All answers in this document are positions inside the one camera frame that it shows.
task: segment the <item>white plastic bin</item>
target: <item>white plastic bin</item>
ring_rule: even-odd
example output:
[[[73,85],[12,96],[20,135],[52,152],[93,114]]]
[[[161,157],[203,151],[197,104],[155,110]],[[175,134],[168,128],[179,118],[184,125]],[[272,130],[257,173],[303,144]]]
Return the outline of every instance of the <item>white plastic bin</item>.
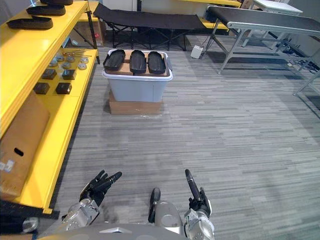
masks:
[[[102,71],[102,75],[108,78],[115,100],[120,102],[160,102],[162,100],[167,82],[173,78],[173,74],[168,55],[163,51],[158,53],[165,56],[164,62],[168,69],[168,76],[118,75]]]

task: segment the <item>robotic arm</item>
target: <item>robotic arm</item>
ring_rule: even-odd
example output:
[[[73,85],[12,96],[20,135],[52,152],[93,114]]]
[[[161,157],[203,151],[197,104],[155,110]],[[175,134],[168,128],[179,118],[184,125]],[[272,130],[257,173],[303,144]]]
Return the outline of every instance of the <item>robotic arm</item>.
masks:
[[[214,240],[215,227],[209,220],[212,212],[211,203],[205,190],[200,187],[200,192],[188,169],[185,170],[186,180],[189,184],[193,199],[189,198],[189,210],[184,214],[184,233],[189,239]]]
[[[62,225],[58,232],[65,232],[90,225],[99,215],[99,206],[105,194],[112,184],[120,177],[122,172],[108,177],[102,170],[93,180],[91,180],[82,190],[78,203],[72,205],[68,214],[62,217]]]

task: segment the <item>small black box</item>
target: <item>small black box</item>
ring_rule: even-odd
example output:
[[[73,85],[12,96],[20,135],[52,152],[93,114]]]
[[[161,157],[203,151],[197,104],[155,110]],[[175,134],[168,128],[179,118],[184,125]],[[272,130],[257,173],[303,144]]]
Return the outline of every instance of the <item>small black box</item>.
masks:
[[[64,80],[75,80],[76,75],[77,74],[75,69],[66,69],[62,73],[62,77]]]
[[[46,95],[49,88],[50,88],[50,85],[48,83],[37,82],[36,85],[34,86],[33,90],[35,91],[36,94]]]
[[[41,78],[47,79],[47,80],[52,80],[55,78],[56,75],[57,75],[57,72],[55,69],[47,68],[46,70],[44,70]]]
[[[71,89],[72,89],[71,83],[60,82],[58,86],[56,86],[55,92],[57,94],[70,94]]]

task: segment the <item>yellow shelving unit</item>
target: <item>yellow shelving unit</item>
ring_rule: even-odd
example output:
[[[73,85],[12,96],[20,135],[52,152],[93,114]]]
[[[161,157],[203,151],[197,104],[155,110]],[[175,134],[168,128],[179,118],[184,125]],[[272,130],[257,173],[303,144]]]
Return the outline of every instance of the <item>yellow shelving unit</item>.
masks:
[[[48,83],[46,95],[37,95],[50,112],[50,119],[35,153],[32,166],[20,197],[12,202],[1,200],[2,209],[17,216],[28,212],[34,217],[59,215],[50,208],[50,202],[66,150],[86,92],[93,66],[98,55],[96,49],[60,48],[78,20],[89,10],[87,1],[74,1],[65,6],[62,16],[50,16],[53,27],[48,30],[11,29],[6,23],[0,26],[0,137],[2,137],[18,110],[37,82]],[[31,18],[25,10],[12,19]],[[77,69],[79,57],[71,64],[76,69],[75,80],[63,80],[59,63],[53,80],[40,79],[49,62],[57,53],[72,52],[88,55],[87,69]],[[71,83],[69,95],[58,95],[58,83]]]
[[[0,26],[0,138],[87,9],[86,1],[75,1],[72,5],[66,5],[63,16],[50,16],[53,27],[48,30],[11,29],[6,23]],[[31,16],[23,10],[11,20],[20,18]]]
[[[203,17],[199,17],[199,18],[200,18],[200,21],[202,22],[202,24],[208,29],[213,29],[216,25],[214,22],[209,22],[209,21],[205,20]],[[228,30],[228,28],[221,22],[218,24],[218,29]]]
[[[89,1],[89,9],[94,12],[99,4],[98,1]],[[91,19],[92,19],[92,22],[98,22],[98,18],[96,16],[94,16],[93,14],[91,14]],[[88,22],[88,15],[86,13],[83,13],[78,22]]]
[[[59,52],[72,52],[75,50],[62,48]],[[82,54],[90,56],[85,70],[77,69],[79,58],[76,58],[76,61],[71,64],[71,69],[76,69],[74,80],[63,80],[62,73],[64,69],[61,64],[57,67],[49,67],[56,69],[57,72],[53,80],[39,79],[39,82],[50,85],[46,95],[37,95],[49,110],[50,119],[37,148],[21,196],[14,200],[15,203],[41,208],[44,214],[51,214],[52,209],[49,208],[49,204],[97,53],[96,49],[85,49],[85,52],[82,52]],[[58,83],[71,83],[70,94],[57,94],[55,89]]]
[[[205,4],[229,5],[229,6],[236,6],[238,8],[241,6],[241,2],[238,2],[237,0],[180,0],[180,1],[205,3]]]

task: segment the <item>cardboard box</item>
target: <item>cardboard box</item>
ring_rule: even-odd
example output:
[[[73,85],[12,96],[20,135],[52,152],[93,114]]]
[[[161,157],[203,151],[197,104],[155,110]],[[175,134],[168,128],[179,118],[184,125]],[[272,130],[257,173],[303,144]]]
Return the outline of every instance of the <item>cardboard box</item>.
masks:
[[[11,235],[1,235],[1,240],[32,240],[32,234],[11,234]]]
[[[103,47],[104,41],[105,41],[104,34],[106,32],[106,25],[100,21],[93,21],[92,24],[93,24],[96,45],[98,47]],[[79,33],[81,33],[90,43],[93,44],[88,21],[79,21],[76,23],[74,28]],[[70,36],[71,44],[73,46],[91,47],[87,42],[85,42],[85,40],[75,30],[72,30],[69,36]]]
[[[110,91],[109,106],[112,115],[160,114],[163,102],[116,101]]]
[[[35,92],[31,91],[1,138],[1,199],[12,200],[20,196],[49,115]]]

